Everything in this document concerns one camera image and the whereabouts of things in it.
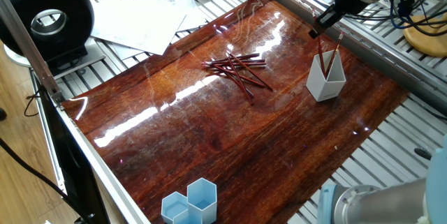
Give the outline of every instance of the white paper sheet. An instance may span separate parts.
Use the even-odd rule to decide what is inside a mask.
[[[104,0],[94,5],[91,36],[163,54],[191,0]]]
[[[191,0],[191,7],[186,13],[183,23],[180,25],[178,31],[185,31],[187,29],[195,29],[206,24],[205,17],[197,7],[194,0]]]
[[[121,59],[125,60],[129,57],[134,57],[138,54],[143,53],[142,50],[133,49],[131,47],[127,47],[125,45],[120,45],[117,43],[110,43],[110,49]]]

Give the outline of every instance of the hexagonal container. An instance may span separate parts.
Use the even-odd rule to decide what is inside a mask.
[[[188,185],[188,211],[203,224],[211,224],[217,219],[217,186],[201,178]]]
[[[174,224],[203,224],[200,216],[192,216],[189,211],[184,211],[174,217]]]
[[[161,201],[161,217],[167,224],[173,224],[174,218],[180,214],[188,214],[188,200],[178,193],[171,193]]]

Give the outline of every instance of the wooden floor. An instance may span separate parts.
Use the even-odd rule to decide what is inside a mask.
[[[0,46],[0,107],[8,113],[0,122],[0,137],[28,164],[55,181],[40,119],[23,115],[25,97],[33,93],[29,71],[12,63],[1,42]],[[36,110],[34,102],[29,114]],[[105,205],[111,209],[107,200]],[[67,224],[76,218],[58,194],[0,149],[0,224]],[[114,214],[110,220],[122,223]]]

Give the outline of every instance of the glossy wood surface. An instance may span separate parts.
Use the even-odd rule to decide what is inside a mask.
[[[285,223],[406,96],[341,47],[347,82],[317,103],[309,30],[275,1],[248,0],[64,107],[151,223],[165,196],[201,177],[217,185],[217,223]],[[225,50],[261,53],[267,68],[255,71],[274,91],[246,84],[251,106],[203,69]]]

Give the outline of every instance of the wood grain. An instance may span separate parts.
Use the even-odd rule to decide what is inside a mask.
[[[217,223],[285,223],[406,96],[342,47],[347,83],[317,103],[309,30],[275,1],[248,0],[64,107],[152,223],[163,197],[201,177],[217,185]],[[251,106],[202,68],[225,50],[260,53],[255,71],[274,91],[247,84]]]
[[[0,107],[8,113],[0,122],[0,137],[30,166],[55,182],[40,119],[23,115],[25,97],[32,93],[28,69],[14,64],[0,50]],[[28,113],[35,112],[33,102]],[[67,224],[77,218],[57,193],[19,166],[2,148],[0,167],[1,224]],[[121,214],[112,202],[104,200],[104,204],[111,224],[125,223],[117,217]]]

